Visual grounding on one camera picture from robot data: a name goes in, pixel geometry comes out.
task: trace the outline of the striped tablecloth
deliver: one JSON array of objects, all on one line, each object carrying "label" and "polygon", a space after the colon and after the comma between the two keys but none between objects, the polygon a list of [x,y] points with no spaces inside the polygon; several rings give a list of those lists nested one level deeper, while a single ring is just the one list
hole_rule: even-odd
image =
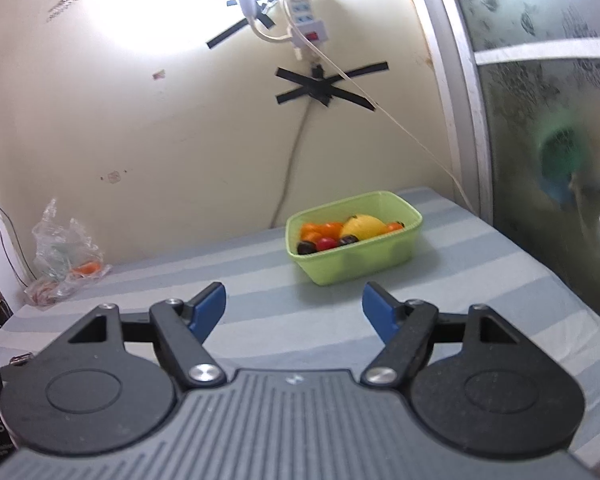
[{"label": "striped tablecloth", "polygon": [[[587,399],[572,451],[600,462],[600,318],[549,269],[493,228],[426,188],[400,193],[424,216],[414,258],[373,276],[400,300],[442,312],[488,303],[558,361]],[[146,311],[223,282],[224,317],[205,347],[227,368],[351,368],[359,374],[382,343],[362,314],[366,279],[314,285],[285,252],[284,229],[115,267],[100,283],[47,310],[24,306],[0,330],[0,364],[42,350],[104,301]],[[458,351],[438,345],[434,359]],[[130,351],[146,354],[134,344]]]}]

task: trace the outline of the green plastic basket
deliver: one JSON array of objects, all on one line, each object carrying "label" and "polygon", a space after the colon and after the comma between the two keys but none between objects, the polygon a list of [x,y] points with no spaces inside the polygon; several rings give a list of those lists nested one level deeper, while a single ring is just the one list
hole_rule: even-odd
[{"label": "green plastic basket", "polygon": [[[302,224],[345,222],[355,214],[373,215],[385,223],[402,222],[404,229],[361,242],[314,254],[298,254]],[[374,191],[346,198],[293,215],[286,221],[286,252],[317,285],[352,280],[406,262],[422,215],[389,191]]]}]

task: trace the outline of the red cherry tomato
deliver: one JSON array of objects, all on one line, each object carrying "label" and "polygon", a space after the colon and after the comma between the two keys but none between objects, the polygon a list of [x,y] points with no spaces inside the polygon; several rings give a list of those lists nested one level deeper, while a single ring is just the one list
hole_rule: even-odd
[{"label": "red cherry tomato", "polygon": [[320,238],[316,243],[315,247],[318,251],[327,251],[329,249],[334,249],[338,246],[338,243],[333,238]]},{"label": "red cherry tomato", "polygon": [[386,232],[388,233],[399,231],[400,229],[404,229],[404,224],[402,222],[391,222],[386,225]]}]

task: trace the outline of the black circular pad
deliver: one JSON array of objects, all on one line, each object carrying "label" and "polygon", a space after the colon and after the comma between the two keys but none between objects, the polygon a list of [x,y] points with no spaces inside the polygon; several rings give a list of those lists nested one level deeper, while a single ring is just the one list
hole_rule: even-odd
[{"label": "black circular pad", "polygon": [[166,418],[175,392],[164,371],[124,349],[94,347],[42,353],[4,387],[0,412],[18,446],[101,454],[141,439]]},{"label": "black circular pad", "polygon": [[578,384],[531,342],[465,342],[420,371],[410,402],[443,441],[502,460],[566,448],[584,412]]},{"label": "black circular pad", "polygon": [[46,398],[67,413],[94,413],[112,405],[122,392],[120,381],[100,370],[72,370],[52,379]]},{"label": "black circular pad", "polygon": [[523,412],[538,400],[538,388],[531,379],[507,370],[478,372],[467,379],[464,393],[490,413]]}]

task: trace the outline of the yellow lemon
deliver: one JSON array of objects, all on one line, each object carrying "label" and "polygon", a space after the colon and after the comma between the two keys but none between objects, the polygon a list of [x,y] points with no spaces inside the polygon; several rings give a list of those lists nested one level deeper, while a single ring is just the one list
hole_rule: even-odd
[{"label": "yellow lemon", "polygon": [[340,238],[347,235],[354,235],[358,240],[367,240],[385,232],[386,225],[375,216],[353,215],[342,226]]}]

